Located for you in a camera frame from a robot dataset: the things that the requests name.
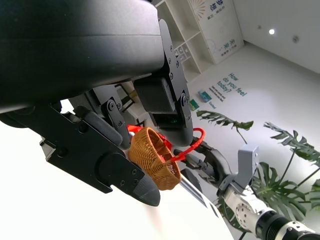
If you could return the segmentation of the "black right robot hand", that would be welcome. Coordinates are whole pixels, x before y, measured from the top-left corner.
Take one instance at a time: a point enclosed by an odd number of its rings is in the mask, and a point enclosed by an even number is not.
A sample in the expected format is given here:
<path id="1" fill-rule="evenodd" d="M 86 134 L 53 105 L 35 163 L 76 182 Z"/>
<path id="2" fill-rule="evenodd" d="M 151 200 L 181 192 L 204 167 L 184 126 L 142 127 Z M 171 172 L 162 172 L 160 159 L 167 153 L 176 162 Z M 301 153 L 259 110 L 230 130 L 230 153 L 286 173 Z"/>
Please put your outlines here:
<path id="1" fill-rule="evenodd" d="M 198 158 L 193 153 L 186 154 L 185 160 L 182 161 L 185 168 L 180 173 L 200 192 L 202 188 L 196 176 L 218 189 L 224 179 L 232 174 L 229 163 L 217 149 L 205 141 L 194 150 L 204 155 L 204 159 Z"/>

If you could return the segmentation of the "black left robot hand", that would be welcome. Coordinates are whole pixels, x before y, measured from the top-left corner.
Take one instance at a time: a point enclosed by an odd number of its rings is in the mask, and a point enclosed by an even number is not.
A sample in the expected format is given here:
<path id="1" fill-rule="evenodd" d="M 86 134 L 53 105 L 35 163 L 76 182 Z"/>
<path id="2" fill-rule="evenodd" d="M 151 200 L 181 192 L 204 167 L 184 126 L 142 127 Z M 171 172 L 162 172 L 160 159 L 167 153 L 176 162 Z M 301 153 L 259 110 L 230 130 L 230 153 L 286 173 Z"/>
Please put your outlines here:
<path id="1" fill-rule="evenodd" d="M 0 120 L 39 134 L 60 170 L 156 207 L 159 188 L 125 155 L 130 135 L 113 89 L 123 82 L 171 143 L 192 142 L 183 67 L 150 0 L 1 1 Z"/>

